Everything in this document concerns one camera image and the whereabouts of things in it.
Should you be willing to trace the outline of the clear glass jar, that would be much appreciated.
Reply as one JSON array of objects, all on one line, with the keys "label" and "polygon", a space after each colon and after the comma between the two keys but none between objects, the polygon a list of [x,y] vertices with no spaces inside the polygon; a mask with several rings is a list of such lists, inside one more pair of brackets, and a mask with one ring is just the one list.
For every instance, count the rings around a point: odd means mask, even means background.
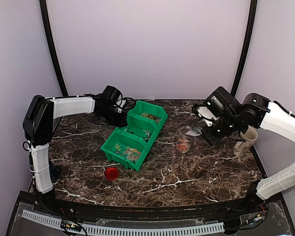
[{"label": "clear glass jar", "polygon": [[182,126],[177,131],[176,150],[179,153],[185,154],[191,150],[192,145],[195,142],[195,138],[192,134],[191,126]]}]

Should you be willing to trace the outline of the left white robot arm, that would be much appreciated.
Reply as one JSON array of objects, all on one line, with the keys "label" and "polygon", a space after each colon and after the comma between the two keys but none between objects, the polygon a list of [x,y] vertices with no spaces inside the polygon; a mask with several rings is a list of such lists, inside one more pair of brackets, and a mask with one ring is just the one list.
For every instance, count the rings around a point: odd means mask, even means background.
[{"label": "left white robot arm", "polygon": [[49,143],[54,135],[56,119],[78,114],[96,114],[109,125],[123,127],[127,125],[126,105],[126,102],[115,105],[108,98],[93,94],[59,98],[34,96],[23,121],[23,130],[38,192],[46,194],[53,190]]}]

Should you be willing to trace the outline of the green bin end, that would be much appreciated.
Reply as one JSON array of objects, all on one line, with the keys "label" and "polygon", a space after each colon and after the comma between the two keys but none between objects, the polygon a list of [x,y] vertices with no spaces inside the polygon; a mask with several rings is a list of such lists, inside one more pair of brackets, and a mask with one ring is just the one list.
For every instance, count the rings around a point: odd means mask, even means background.
[{"label": "green bin end", "polygon": [[151,121],[158,132],[161,131],[168,118],[163,107],[141,100],[136,102],[135,107],[128,112],[128,115]]}]

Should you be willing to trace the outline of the green bin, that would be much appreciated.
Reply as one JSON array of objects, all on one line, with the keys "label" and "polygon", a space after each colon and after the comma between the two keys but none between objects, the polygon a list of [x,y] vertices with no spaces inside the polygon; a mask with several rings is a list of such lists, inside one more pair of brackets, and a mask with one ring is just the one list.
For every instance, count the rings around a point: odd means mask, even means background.
[{"label": "green bin", "polygon": [[143,138],[119,131],[113,131],[100,149],[109,161],[135,171],[140,170],[150,150]]},{"label": "green bin", "polygon": [[150,149],[158,135],[156,127],[147,121],[143,120],[130,120],[125,127],[117,127],[115,131],[121,132],[126,135],[133,136],[134,138],[144,141],[145,147]]}]

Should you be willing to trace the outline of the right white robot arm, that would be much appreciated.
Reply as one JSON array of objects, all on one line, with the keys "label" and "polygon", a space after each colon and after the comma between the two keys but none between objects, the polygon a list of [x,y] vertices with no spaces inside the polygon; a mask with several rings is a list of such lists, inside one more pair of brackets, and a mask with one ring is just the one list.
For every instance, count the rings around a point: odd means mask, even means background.
[{"label": "right white robot arm", "polygon": [[[295,146],[295,114],[279,102],[260,94],[250,93],[242,102],[221,88],[201,104],[194,104],[192,112],[205,121],[201,136],[211,145],[234,132],[247,134],[249,127],[268,132]],[[273,195],[295,187],[295,158],[271,176],[253,182],[241,203],[245,213],[252,213]]]}]

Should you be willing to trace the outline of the metal scoop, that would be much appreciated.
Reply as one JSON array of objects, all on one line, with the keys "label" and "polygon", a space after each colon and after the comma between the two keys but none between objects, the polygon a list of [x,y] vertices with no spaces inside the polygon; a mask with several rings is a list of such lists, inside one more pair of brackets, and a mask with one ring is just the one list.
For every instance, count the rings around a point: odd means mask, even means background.
[{"label": "metal scoop", "polygon": [[189,131],[187,131],[185,133],[185,135],[191,136],[191,137],[198,137],[198,136],[201,136],[201,134],[202,134],[202,128],[201,127],[195,127],[195,126],[191,127],[189,129]]}]

